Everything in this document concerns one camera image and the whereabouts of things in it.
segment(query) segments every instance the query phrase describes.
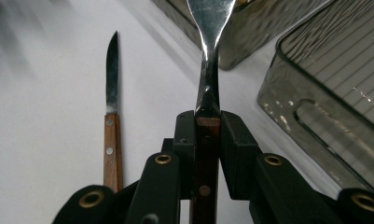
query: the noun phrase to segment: knife blade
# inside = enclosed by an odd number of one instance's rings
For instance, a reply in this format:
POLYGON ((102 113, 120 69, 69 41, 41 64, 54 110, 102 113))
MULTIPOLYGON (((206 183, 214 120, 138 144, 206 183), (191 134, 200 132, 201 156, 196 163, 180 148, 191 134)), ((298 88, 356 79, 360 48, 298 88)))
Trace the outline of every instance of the knife blade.
POLYGON ((120 122, 118 113, 119 36, 115 32, 106 58, 106 115, 104 117, 104 185, 118 192, 123 188, 120 122))

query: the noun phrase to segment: rivet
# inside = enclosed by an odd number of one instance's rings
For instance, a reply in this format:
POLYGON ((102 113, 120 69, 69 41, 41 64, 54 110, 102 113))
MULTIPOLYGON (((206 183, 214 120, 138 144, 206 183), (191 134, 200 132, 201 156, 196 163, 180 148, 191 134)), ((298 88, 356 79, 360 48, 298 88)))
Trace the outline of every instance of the rivet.
POLYGON ((264 160, 267 164, 270 164, 270 165, 279 166, 279 165, 283 164, 283 161, 276 156, 267 156, 267 157, 265 157, 264 160))
POLYGON ((169 163, 170 161, 172 161, 172 157, 169 156, 169 155, 158 155, 156 158, 155 158, 155 162, 157 164, 167 164, 169 163))
POLYGON ((79 199, 79 206, 83 208, 94 207, 104 199, 104 193, 101 190, 94 190, 86 193, 79 199))
POLYGON ((105 151, 105 153, 107 153, 107 155, 111 155, 113 152, 114 152, 114 149, 111 148, 111 147, 109 147, 109 148, 105 151))
POLYGON ((201 187, 199 188, 199 194, 200 194, 201 196, 203 196, 203 197, 207 197, 207 196, 209 196, 209 195, 211 194, 211 189, 210 189, 210 187, 205 186, 205 185, 201 186, 201 187))
POLYGON ((352 200, 361 208, 374 212, 374 199, 363 193, 355 193, 352 195, 352 200))
POLYGON ((112 126, 114 124, 114 121, 112 119, 109 119, 106 124, 108 126, 112 126))

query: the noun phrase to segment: utensil handle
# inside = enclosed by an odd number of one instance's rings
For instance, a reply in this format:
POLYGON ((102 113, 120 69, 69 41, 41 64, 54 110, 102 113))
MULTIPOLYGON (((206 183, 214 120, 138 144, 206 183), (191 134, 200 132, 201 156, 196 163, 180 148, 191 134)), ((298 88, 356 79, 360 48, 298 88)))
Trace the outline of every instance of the utensil handle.
POLYGON ((191 224, 215 224, 221 119, 196 118, 197 150, 194 196, 190 200, 191 224))
POLYGON ((104 118, 104 185, 114 192, 123 188, 118 114, 105 115, 104 118))

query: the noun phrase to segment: white table surface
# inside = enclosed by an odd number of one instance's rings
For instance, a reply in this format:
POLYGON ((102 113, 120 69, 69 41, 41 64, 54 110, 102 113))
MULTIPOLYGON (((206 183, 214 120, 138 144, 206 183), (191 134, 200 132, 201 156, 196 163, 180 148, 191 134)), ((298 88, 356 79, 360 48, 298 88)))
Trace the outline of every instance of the white table surface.
MULTIPOLYGON (((105 56, 121 40, 125 184, 194 109, 201 53, 149 0, 3 1, 0 8, 0 224, 51 223, 69 197, 103 181, 105 56)), ((264 152, 287 157, 315 189, 339 188, 257 105, 272 40, 219 72, 221 109, 238 114, 264 152)), ((220 171, 217 223, 252 223, 220 171)), ((187 223, 182 202, 181 223, 187 223)))

